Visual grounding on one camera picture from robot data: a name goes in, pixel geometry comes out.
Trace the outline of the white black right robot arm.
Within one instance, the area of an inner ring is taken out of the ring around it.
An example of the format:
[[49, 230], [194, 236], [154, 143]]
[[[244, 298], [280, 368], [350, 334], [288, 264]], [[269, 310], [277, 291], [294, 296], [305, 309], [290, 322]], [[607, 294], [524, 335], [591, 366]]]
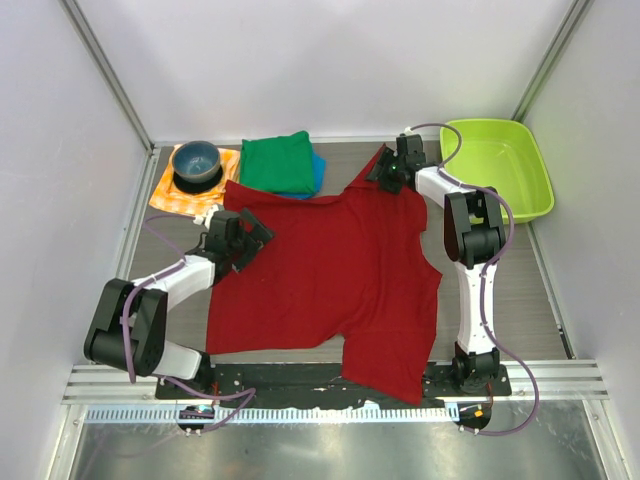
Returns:
[[444, 248], [456, 267], [461, 315], [449, 377], [457, 391], [472, 395], [496, 379], [500, 367], [492, 340], [497, 266], [490, 260], [506, 243], [501, 205], [493, 190], [466, 184], [428, 161], [420, 135], [403, 133], [396, 146], [383, 149], [366, 179], [394, 194], [407, 186], [443, 209]]

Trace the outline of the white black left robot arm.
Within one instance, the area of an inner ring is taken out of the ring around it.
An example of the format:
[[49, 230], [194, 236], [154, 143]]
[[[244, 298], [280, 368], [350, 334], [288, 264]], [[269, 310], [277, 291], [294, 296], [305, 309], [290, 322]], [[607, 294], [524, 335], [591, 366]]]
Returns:
[[84, 341], [85, 358], [126, 372], [132, 382], [153, 376], [190, 398], [205, 397], [214, 383], [210, 356], [166, 338], [168, 313], [245, 269], [275, 237], [248, 209], [214, 212], [197, 245], [180, 252], [174, 264], [105, 284]]

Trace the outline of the lime green plastic tub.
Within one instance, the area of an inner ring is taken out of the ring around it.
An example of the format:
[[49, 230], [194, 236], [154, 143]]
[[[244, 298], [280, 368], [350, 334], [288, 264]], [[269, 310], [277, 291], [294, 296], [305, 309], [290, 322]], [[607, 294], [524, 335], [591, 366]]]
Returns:
[[459, 119], [440, 130], [441, 155], [459, 147], [445, 170], [463, 183], [493, 187], [517, 223], [549, 213], [555, 204], [551, 182], [535, 138], [523, 124], [506, 119]]

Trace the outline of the red t-shirt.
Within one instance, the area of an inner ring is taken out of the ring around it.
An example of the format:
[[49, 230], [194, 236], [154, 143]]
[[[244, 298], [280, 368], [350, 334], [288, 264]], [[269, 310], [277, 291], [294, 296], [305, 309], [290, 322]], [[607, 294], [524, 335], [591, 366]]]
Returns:
[[359, 174], [309, 200], [232, 183], [224, 206], [250, 211], [274, 237], [213, 288], [206, 351], [308, 349], [341, 336], [343, 378], [420, 403], [441, 281], [422, 251], [423, 197]]

